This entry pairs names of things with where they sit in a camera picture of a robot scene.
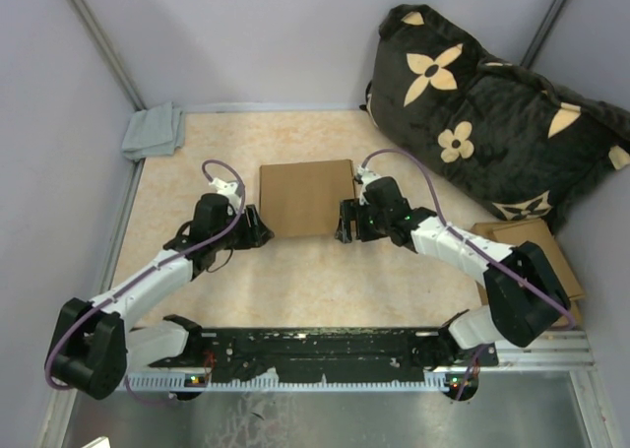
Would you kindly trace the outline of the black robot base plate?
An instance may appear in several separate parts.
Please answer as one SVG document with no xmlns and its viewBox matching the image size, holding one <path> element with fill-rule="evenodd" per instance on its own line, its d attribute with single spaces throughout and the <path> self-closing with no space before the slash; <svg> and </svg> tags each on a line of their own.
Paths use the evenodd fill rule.
<svg viewBox="0 0 630 448">
<path fill-rule="evenodd" d="M 467 366 L 474 354 L 436 327 L 203 328 L 182 354 L 150 367 L 200 367 L 218 383 L 250 381 L 270 369 L 289 384 L 420 382 L 426 371 Z"/>
</svg>

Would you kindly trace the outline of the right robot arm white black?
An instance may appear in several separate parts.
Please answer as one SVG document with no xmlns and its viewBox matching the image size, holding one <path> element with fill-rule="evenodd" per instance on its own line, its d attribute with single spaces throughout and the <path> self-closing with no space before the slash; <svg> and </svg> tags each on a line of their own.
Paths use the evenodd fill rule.
<svg viewBox="0 0 630 448">
<path fill-rule="evenodd" d="M 359 197 L 341 201 L 336 238 L 342 243 L 387 238 L 454 266 L 484 288 L 485 304 L 445 326 L 438 350 L 451 365 L 464 363 L 473 349 L 499 340 L 525 348 L 561 317 L 574 320 L 570 299 L 537 244 L 488 240 L 448 223 L 435 211 L 414 208 L 392 177 L 365 179 Z"/>
</svg>

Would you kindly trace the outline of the brown cardboard box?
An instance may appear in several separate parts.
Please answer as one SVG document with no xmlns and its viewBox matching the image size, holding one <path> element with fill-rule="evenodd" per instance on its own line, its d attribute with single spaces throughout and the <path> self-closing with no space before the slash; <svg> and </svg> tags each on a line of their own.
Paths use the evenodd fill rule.
<svg viewBox="0 0 630 448">
<path fill-rule="evenodd" d="M 276 238 L 332 237 L 340 202 L 354 197 L 351 160 L 260 167 L 260 216 Z"/>
</svg>

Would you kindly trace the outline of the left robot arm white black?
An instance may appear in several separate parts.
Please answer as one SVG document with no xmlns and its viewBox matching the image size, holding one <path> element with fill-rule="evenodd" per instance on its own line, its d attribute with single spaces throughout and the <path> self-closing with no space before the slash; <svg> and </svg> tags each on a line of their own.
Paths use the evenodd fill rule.
<svg viewBox="0 0 630 448">
<path fill-rule="evenodd" d="M 151 327 L 138 322 L 209 271 L 219 252 L 260 248 L 273 236 L 255 206 L 202 195 L 192 220 L 139 272 L 90 300 L 72 298 L 62 306 L 44 363 L 47 384 L 102 400 L 144 366 L 163 359 L 198 363 L 205 351 L 199 324 L 177 315 Z"/>
</svg>

